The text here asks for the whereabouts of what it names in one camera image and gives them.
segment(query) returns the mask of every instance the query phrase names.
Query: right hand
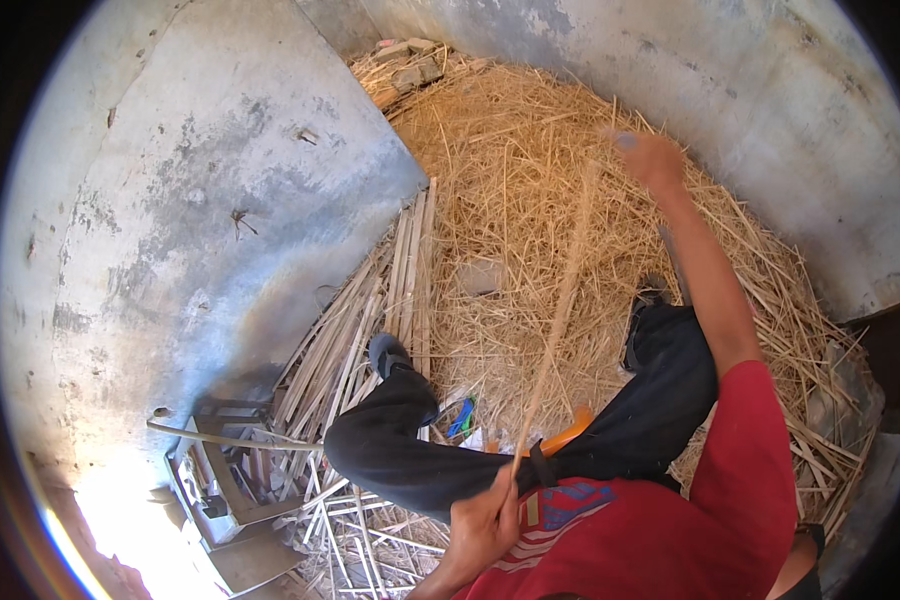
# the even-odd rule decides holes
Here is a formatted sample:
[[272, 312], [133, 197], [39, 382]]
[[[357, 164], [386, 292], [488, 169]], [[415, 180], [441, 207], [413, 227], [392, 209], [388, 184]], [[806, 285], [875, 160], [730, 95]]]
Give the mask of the right hand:
[[450, 506], [450, 547], [440, 566], [469, 582], [520, 539], [516, 483], [502, 466], [490, 489]]
[[684, 154], [666, 137], [609, 128], [603, 134], [623, 155], [626, 171], [654, 196], [684, 186]]

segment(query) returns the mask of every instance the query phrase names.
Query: knee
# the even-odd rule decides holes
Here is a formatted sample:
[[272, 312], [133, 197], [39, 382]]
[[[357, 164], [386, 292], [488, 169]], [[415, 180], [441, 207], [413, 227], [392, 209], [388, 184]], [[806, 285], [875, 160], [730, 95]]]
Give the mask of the knee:
[[330, 465], [347, 477], [353, 470], [360, 468], [361, 458], [366, 454], [361, 450], [363, 442], [363, 436], [350, 426], [346, 416], [342, 416], [330, 425], [323, 436], [323, 453]]

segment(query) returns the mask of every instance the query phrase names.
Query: gray shoe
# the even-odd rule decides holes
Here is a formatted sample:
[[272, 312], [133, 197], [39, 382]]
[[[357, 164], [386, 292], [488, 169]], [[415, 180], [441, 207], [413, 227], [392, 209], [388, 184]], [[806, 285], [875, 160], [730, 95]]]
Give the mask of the gray shoe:
[[381, 332], [373, 336], [367, 354], [373, 371], [377, 372], [381, 379], [388, 378], [394, 371], [394, 367], [410, 371], [414, 369], [414, 363], [410, 360], [407, 348], [389, 333]]

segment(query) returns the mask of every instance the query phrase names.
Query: black strap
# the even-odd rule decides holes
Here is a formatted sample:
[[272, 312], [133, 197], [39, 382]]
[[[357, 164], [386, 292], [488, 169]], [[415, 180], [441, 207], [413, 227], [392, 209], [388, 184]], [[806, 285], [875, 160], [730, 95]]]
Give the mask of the black strap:
[[555, 488], [557, 486], [557, 476], [547, 464], [547, 459], [543, 457], [543, 451], [540, 450], [540, 442], [538, 439], [532, 448], [529, 449], [529, 462], [533, 465], [537, 479], [544, 488]]

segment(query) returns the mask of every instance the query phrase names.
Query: gray wall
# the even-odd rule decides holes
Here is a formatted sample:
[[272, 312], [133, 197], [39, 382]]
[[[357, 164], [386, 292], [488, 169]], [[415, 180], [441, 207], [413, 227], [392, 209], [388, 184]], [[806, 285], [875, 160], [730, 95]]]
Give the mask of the gray wall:
[[380, 31], [360, 0], [297, 0], [327, 43], [345, 59], [373, 50]]
[[151, 412], [269, 400], [318, 288], [424, 185], [294, 2], [103, 2], [3, 200], [0, 381], [23, 450], [67, 484], [162, 483], [173, 439]]
[[573, 71], [689, 144], [837, 321], [900, 302], [900, 110], [831, 0], [363, 0], [384, 37]]

